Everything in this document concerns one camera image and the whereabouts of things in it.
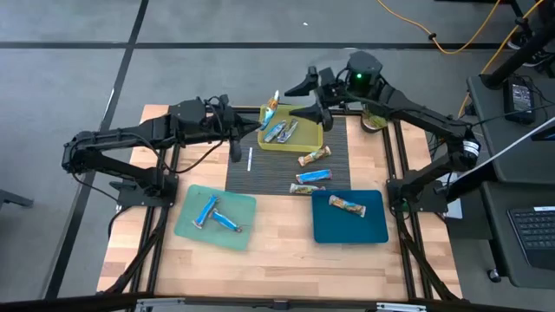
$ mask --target keyboard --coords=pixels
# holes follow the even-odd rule
[[[555,208],[511,209],[508,215],[526,261],[536,268],[555,270]]]

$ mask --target yellow tray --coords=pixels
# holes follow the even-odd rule
[[[303,108],[303,106],[294,105],[283,105],[277,106],[277,111],[270,121],[270,125],[266,127],[264,131],[258,132],[258,145],[260,148],[268,151],[282,151],[282,152],[314,152],[323,144],[323,130],[321,125],[306,120],[304,118],[299,118],[295,116],[289,116],[289,112],[293,109]],[[260,108],[260,122],[264,119],[265,106]],[[291,135],[291,137],[285,143],[278,143],[274,139],[270,143],[264,142],[264,136],[281,120],[287,120],[287,124],[291,119],[297,119],[298,125],[297,130]]]

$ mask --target light green tray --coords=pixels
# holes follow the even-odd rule
[[[299,118],[295,116],[289,116],[289,112],[293,109],[303,108],[304,106],[295,105],[278,105],[276,113],[270,121],[270,125],[264,130],[258,132],[258,145],[260,148],[268,151],[283,151],[283,152],[314,152],[317,151],[323,144],[323,130],[321,125],[306,120],[305,118]],[[265,106],[260,108],[260,122],[264,119]],[[278,143],[274,139],[270,143],[264,142],[264,136],[281,120],[287,120],[287,123],[291,119],[297,119],[298,125],[297,130],[291,135],[291,137],[285,143]]]
[[[199,216],[211,195],[219,197],[216,209],[233,223],[240,225],[243,228],[241,232],[231,231],[210,218],[205,221],[202,229],[194,226],[193,220]],[[250,196],[191,185],[173,232],[177,236],[234,250],[245,250],[251,237],[256,205],[257,200]]]

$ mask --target wooden table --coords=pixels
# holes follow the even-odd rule
[[[168,106],[146,105],[141,122],[167,113]],[[379,190],[385,206],[387,163],[381,133],[367,134],[359,117],[348,116],[350,181],[353,190]],[[424,131],[402,123],[408,163],[420,169],[430,161]],[[396,171],[402,172],[396,142]],[[208,144],[180,151],[178,169],[191,165]],[[190,172],[180,175],[175,206],[170,210],[155,294],[160,296],[218,296],[331,300],[406,300],[402,260],[395,219],[386,209],[386,244],[317,244],[312,236],[310,197],[253,195],[257,210],[247,251],[196,242],[173,234],[189,185],[225,189],[229,146],[225,143]],[[167,163],[171,157],[168,151]],[[130,160],[155,166],[154,154],[136,147]],[[98,290],[111,286],[133,259],[140,241],[146,207],[134,207],[115,222],[104,259]],[[459,279],[446,226],[432,213],[420,213],[426,256],[441,280],[461,296]],[[417,294],[422,296],[418,265],[413,262]],[[150,256],[141,275],[146,289]]]

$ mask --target black rubber mat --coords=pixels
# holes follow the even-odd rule
[[[255,120],[258,115],[248,114],[244,117]],[[333,179],[310,185],[325,186],[327,190],[350,190],[345,118],[334,118],[333,129],[323,133],[323,143],[330,147],[331,155],[301,167],[297,159],[307,153],[265,151],[258,146],[257,133],[249,133],[241,140],[241,161],[229,162],[225,190],[243,194],[286,195],[289,194],[291,183],[298,184],[296,174],[323,169],[330,169]],[[250,147],[251,170],[247,171]]]

